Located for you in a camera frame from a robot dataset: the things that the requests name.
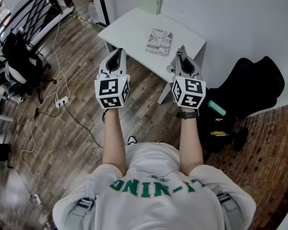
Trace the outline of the white power strip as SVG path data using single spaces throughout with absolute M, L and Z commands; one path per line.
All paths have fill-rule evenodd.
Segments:
M 61 108 L 63 107 L 67 102 L 68 102 L 68 97 L 67 96 L 64 96 L 63 98 L 61 99 L 58 99 L 58 100 L 55 100 L 55 106 L 56 108 Z

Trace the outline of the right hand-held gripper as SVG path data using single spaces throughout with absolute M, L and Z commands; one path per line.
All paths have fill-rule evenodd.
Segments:
M 193 109 L 198 109 L 206 96 L 206 82 L 199 66 L 181 53 L 175 57 L 172 93 L 178 106 Z

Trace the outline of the person's right forearm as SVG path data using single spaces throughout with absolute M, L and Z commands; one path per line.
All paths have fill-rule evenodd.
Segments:
M 188 176 L 194 168 L 204 164 L 196 118 L 181 120 L 179 154 L 180 171 L 186 176 Z

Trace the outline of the black office chair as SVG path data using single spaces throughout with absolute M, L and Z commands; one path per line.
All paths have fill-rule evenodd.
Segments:
M 52 82 L 55 79 L 45 77 L 46 69 L 51 65 L 46 58 L 36 50 L 29 50 L 20 32 L 9 33 L 0 56 L 0 87 L 18 103 L 24 101 L 24 95 L 37 91 L 38 100 L 42 104 L 40 84 Z

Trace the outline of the white table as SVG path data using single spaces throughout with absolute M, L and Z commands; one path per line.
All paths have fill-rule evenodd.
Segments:
M 173 33 L 170 50 L 167 56 L 152 54 L 145 51 L 149 35 L 153 28 L 165 29 Z M 188 56 L 195 58 L 206 41 L 182 24 L 162 15 L 153 15 L 134 8 L 107 26 L 98 34 L 104 41 L 108 52 L 114 48 L 124 48 L 126 54 L 167 82 L 157 103 L 162 104 L 170 93 L 172 74 L 167 66 L 181 46 L 185 46 Z

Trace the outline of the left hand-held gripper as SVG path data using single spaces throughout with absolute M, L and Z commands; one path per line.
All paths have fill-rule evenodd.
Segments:
M 126 52 L 123 48 L 115 49 L 101 61 L 95 80 L 96 99 L 101 108 L 123 107 L 130 92 L 129 81 Z

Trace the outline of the printed flag cover book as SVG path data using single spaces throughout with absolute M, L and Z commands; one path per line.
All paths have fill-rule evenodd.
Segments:
M 148 38 L 145 51 L 161 56 L 167 56 L 170 51 L 172 37 L 172 32 L 164 29 L 153 28 Z

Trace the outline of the clear plastic bottle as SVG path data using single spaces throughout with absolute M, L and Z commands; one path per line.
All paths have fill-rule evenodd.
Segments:
M 90 16 L 90 21 L 93 23 L 99 23 L 98 14 L 96 11 L 94 0 L 88 2 L 88 14 Z

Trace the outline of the person's left forearm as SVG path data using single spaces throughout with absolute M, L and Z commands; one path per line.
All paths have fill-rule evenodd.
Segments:
M 124 176 L 127 171 L 126 149 L 122 135 L 118 109 L 109 109 L 105 113 L 103 164 L 111 164 Z

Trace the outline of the black wristwatch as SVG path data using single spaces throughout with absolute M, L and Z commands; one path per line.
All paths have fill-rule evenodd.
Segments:
M 183 112 L 180 111 L 177 113 L 177 117 L 180 119 L 197 119 L 199 116 L 198 111 L 194 111 L 194 112 Z

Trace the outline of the teal bottle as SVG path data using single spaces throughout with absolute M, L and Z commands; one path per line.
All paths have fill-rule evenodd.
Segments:
M 212 100 L 208 101 L 208 106 L 217 113 L 219 113 L 221 116 L 226 115 L 226 110 L 223 109 L 221 106 L 219 106 L 217 103 L 213 102 Z

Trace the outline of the white t-shirt with green print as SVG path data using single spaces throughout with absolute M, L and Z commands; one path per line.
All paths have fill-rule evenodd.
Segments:
M 248 230 L 256 204 L 221 170 L 200 165 L 188 176 L 165 143 L 126 147 L 123 176 L 98 166 L 52 217 L 58 230 Z

